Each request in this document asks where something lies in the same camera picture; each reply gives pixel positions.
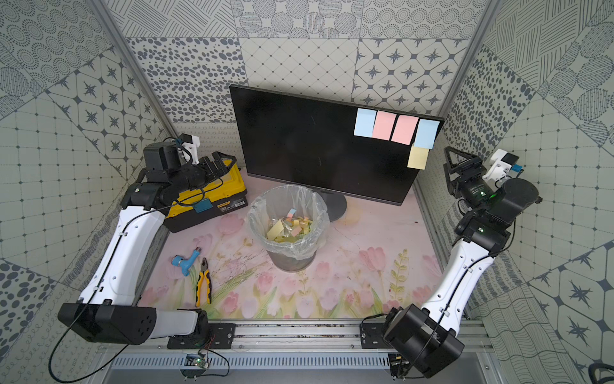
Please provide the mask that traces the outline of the light blue sticky note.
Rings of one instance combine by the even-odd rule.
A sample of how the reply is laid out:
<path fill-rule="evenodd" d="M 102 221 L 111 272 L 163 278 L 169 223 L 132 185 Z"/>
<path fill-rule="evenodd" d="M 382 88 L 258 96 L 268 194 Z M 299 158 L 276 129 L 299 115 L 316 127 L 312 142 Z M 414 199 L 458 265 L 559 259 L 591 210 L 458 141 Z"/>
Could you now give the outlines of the light blue sticky note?
<path fill-rule="evenodd" d="M 417 124 L 414 146 L 423 149 L 432 149 L 439 131 L 439 126 L 440 122 L 437 120 L 421 118 Z"/>
<path fill-rule="evenodd" d="M 358 137 L 372 138 L 377 112 L 375 110 L 357 110 L 353 134 Z"/>

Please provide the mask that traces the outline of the pink sticky note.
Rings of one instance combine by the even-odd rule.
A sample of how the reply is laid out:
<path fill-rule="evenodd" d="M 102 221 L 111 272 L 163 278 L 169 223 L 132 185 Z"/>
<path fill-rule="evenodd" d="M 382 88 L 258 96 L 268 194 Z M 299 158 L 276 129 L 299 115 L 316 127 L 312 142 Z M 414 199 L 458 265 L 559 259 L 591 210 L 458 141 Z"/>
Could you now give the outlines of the pink sticky note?
<path fill-rule="evenodd" d="M 398 115 L 391 141 L 409 146 L 413 140 L 415 129 L 420 118 L 409 115 Z"/>
<path fill-rule="evenodd" d="M 375 118 L 372 138 L 389 141 L 396 119 L 396 114 L 378 111 Z"/>

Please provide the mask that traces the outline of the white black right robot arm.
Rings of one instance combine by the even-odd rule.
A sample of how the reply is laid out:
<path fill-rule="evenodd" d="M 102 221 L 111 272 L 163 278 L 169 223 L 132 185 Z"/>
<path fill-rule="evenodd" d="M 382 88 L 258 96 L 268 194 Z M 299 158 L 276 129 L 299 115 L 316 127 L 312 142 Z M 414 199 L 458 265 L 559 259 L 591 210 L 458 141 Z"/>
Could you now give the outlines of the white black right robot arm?
<path fill-rule="evenodd" d="M 521 179 L 518 156 L 498 149 L 487 163 L 452 147 L 444 149 L 449 193 L 468 210 L 455 228 L 443 280 L 421 307 L 393 308 L 382 330 L 396 351 L 390 362 L 395 379 L 417 370 L 430 379 L 458 360 L 465 349 L 458 333 L 468 299 L 481 275 L 512 245 L 516 218 L 541 202 L 537 188 Z"/>

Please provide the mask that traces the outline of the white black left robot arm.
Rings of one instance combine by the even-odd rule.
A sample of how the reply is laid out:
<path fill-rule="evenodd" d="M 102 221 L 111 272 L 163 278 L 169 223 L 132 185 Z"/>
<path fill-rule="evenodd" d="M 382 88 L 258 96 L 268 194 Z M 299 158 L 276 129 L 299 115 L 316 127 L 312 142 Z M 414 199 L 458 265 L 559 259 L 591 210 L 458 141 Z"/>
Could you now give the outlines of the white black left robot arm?
<path fill-rule="evenodd" d="M 156 233 L 173 206 L 192 207 L 179 196 L 187 190 L 204 195 L 235 166 L 221 152 L 198 157 L 196 139 L 156 142 L 146 146 L 145 168 L 122 199 L 118 225 L 110 244 L 77 302 L 65 303 L 58 319 L 87 342 L 141 345 L 149 339 L 209 339 L 202 310 L 164 311 L 139 307 L 137 284 Z"/>

